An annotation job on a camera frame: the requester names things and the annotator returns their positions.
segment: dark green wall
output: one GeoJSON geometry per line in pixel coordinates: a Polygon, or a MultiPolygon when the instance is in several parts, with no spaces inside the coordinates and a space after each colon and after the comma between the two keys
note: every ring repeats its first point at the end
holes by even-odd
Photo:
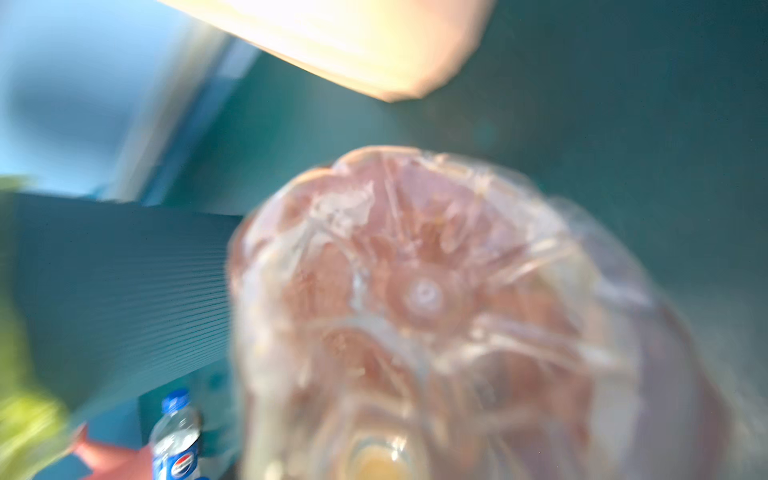
{"type": "Polygon", "coordinates": [[[264,55],[167,202],[241,214],[367,144],[522,170],[605,223],[690,317],[765,478],[767,5],[502,1],[457,78],[398,104],[264,55]]]}

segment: red object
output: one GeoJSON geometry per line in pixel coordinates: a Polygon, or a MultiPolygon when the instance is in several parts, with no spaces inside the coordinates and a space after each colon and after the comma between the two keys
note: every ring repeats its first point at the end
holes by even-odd
{"type": "Polygon", "coordinates": [[[72,442],[72,453],[89,467],[93,474],[85,480],[151,480],[152,452],[126,449],[88,440],[88,426],[83,425],[72,442]]]}

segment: yellow-green object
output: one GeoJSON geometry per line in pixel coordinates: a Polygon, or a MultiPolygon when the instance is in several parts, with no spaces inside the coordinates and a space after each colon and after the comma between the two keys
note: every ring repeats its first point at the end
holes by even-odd
{"type": "Polygon", "coordinates": [[[68,448],[67,410],[34,379],[24,326],[11,292],[13,192],[17,177],[0,177],[0,478],[26,480],[68,448]]]}

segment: blue bottle cap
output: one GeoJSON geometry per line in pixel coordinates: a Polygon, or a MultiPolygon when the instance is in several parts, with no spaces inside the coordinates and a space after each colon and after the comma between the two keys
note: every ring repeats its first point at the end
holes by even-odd
{"type": "Polygon", "coordinates": [[[190,391],[187,389],[178,389],[169,393],[163,399],[163,413],[178,412],[190,404],[190,391]]]}

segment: blue ribbed panel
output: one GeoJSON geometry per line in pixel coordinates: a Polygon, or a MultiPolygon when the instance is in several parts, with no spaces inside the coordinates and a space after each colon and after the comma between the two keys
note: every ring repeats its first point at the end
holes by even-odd
{"type": "Polygon", "coordinates": [[[19,194],[15,218],[37,375],[76,419],[225,355],[240,217],[19,194]]]}

